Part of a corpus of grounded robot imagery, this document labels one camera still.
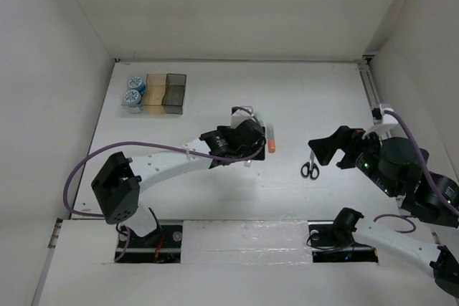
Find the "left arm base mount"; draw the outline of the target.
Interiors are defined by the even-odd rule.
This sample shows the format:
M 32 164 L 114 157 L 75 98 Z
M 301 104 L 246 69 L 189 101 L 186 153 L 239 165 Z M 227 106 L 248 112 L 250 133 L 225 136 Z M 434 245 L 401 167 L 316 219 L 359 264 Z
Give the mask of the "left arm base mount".
M 124 226 L 117 226 L 115 263 L 178 264 L 181 262 L 182 221 L 162 221 L 151 236 L 140 238 L 131 231 L 130 239 Z

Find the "green capped highlighter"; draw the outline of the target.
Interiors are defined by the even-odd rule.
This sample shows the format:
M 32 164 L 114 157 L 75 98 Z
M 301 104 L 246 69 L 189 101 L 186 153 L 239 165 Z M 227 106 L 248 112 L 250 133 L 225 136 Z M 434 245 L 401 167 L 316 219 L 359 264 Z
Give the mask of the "green capped highlighter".
M 259 113 L 259 112 L 256 112 L 254 113 L 254 118 L 257 119 L 257 121 L 261 124 L 261 126 L 264 126 L 264 121 L 263 121 L 263 118 L 262 118 L 262 115 Z

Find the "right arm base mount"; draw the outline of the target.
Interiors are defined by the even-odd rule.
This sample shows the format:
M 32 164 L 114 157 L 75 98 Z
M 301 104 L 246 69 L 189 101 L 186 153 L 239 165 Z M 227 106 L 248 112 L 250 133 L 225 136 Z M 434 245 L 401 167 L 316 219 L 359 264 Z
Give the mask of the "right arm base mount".
M 358 244 L 352 234 L 363 215 L 343 208 L 333 221 L 309 221 L 306 246 L 311 248 L 313 263 L 378 263 L 376 250 Z

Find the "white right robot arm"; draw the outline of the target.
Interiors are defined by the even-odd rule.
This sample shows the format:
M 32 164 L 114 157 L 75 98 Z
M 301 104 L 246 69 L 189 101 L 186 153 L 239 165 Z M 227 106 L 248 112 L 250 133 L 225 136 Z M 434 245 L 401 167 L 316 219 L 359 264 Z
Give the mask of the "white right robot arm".
M 390 198 L 403 198 L 401 208 L 419 221 L 458 228 L 458 185 L 450 178 L 422 169 L 429 153 L 415 149 L 406 138 L 385 140 L 376 133 L 339 127 L 326 138 L 308 141 L 312 156 L 321 166 L 343 151 L 336 164 L 341 170 L 360 170 Z M 445 245 L 425 243 L 388 229 L 350 208 L 340 210 L 331 225 L 333 239 L 342 247 L 363 244 L 398 257 L 421 269 L 444 292 L 458 296 L 458 256 Z

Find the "orange capped grey highlighter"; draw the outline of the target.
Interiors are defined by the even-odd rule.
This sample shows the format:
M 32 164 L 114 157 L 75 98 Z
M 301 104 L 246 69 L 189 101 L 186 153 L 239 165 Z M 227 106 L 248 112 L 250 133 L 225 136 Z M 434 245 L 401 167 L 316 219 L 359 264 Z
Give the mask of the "orange capped grey highlighter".
M 274 153 L 276 151 L 276 144 L 275 144 L 274 128 L 273 128 L 273 124 L 271 123 L 268 123 L 266 125 L 266 138 L 267 138 L 268 152 Z

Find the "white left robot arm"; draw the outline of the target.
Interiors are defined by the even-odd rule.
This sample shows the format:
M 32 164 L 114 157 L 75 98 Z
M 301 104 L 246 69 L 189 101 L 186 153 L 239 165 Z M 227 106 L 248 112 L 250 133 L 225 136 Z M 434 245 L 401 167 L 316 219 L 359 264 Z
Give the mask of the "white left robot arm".
M 91 188 L 109 225 L 122 224 L 144 246 L 160 236 L 153 211 L 140 205 L 140 195 L 163 181 L 219 166 L 264 160 L 265 128 L 255 120 L 236 127 L 219 126 L 182 147 L 159 145 L 160 153 L 127 158 L 117 152 L 108 157 Z

